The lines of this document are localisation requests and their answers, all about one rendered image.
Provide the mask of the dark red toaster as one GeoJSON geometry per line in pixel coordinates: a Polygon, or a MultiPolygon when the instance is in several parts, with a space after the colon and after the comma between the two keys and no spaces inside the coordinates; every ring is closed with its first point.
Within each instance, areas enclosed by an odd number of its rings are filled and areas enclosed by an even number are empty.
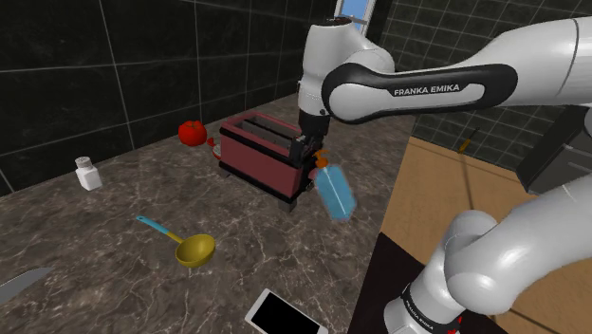
{"type": "Polygon", "coordinates": [[[274,196],[287,213],[312,188],[322,138],[306,139],[298,127],[257,111],[222,122],[219,134],[222,176],[234,175],[274,196]]]}

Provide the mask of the blue soap bottle orange pump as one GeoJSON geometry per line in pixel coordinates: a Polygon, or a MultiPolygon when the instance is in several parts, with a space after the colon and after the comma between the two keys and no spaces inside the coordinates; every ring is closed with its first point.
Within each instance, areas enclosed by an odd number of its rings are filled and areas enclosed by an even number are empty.
{"type": "Polygon", "coordinates": [[[342,167],[324,156],[327,150],[318,150],[315,158],[313,182],[332,220],[349,221],[357,202],[342,167]]]}

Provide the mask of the red tomato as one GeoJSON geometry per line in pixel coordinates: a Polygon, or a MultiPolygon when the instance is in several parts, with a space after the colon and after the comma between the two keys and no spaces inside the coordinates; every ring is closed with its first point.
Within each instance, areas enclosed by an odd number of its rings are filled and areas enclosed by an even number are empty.
{"type": "Polygon", "coordinates": [[[195,147],[206,142],[207,130],[200,121],[185,121],[178,127],[178,138],[181,143],[195,147]]]}

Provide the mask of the dark robot stand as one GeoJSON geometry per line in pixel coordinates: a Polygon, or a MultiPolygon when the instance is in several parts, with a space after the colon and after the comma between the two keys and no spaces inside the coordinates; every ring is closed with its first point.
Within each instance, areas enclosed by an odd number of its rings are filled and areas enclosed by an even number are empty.
{"type": "Polygon", "coordinates": [[[347,334],[508,334],[450,294],[443,247],[420,264],[380,233],[347,334]]]}

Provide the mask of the white phone with black screen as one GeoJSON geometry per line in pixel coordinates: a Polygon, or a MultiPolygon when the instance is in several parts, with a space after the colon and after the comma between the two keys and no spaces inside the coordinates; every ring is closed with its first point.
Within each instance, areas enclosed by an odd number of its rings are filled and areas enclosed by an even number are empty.
{"type": "Polygon", "coordinates": [[[260,334],[328,334],[328,329],[265,288],[245,316],[260,334]]]}

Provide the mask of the white salt shaker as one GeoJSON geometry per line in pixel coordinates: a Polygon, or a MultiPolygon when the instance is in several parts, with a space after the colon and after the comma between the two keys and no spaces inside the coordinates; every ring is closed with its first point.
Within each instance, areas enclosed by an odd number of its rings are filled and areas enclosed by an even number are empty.
{"type": "Polygon", "coordinates": [[[90,157],[79,157],[75,159],[77,165],[76,175],[81,186],[87,191],[93,191],[102,186],[102,179],[98,169],[93,165],[90,157]]]}

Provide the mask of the dark grey box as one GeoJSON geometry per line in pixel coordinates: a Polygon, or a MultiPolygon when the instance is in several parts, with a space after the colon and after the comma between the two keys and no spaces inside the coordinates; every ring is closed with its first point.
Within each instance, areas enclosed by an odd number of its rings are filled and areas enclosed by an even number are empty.
{"type": "Polygon", "coordinates": [[[525,191],[540,195],[592,174],[592,107],[568,106],[516,168],[525,191]]]}

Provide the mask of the grey knife blade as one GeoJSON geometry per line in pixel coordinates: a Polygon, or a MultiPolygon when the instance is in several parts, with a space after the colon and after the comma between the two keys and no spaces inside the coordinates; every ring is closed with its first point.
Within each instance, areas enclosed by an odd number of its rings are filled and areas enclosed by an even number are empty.
{"type": "Polygon", "coordinates": [[[44,278],[53,271],[52,267],[28,270],[18,276],[9,279],[0,285],[0,305],[6,303],[21,291],[44,278]]]}

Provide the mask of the window with white frame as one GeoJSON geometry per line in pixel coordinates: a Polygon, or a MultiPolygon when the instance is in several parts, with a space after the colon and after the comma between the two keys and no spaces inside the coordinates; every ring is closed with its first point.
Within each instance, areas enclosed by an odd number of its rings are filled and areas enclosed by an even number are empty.
{"type": "Polygon", "coordinates": [[[335,17],[349,18],[362,35],[367,34],[377,0],[337,0],[335,17]]]}

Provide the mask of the yellow handled stick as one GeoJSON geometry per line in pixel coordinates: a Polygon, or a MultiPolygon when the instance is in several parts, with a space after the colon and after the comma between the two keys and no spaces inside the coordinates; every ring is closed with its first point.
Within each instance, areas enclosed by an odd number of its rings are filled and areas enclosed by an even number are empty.
{"type": "Polygon", "coordinates": [[[466,151],[467,147],[469,146],[469,144],[472,142],[472,138],[475,136],[476,133],[478,133],[480,130],[479,127],[476,127],[472,130],[471,134],[469,136],[467,136],[467,138],[463,141],[463,143],[459,146],[457,153],[459,155],[463,155],[464,152],[466,151]]]}

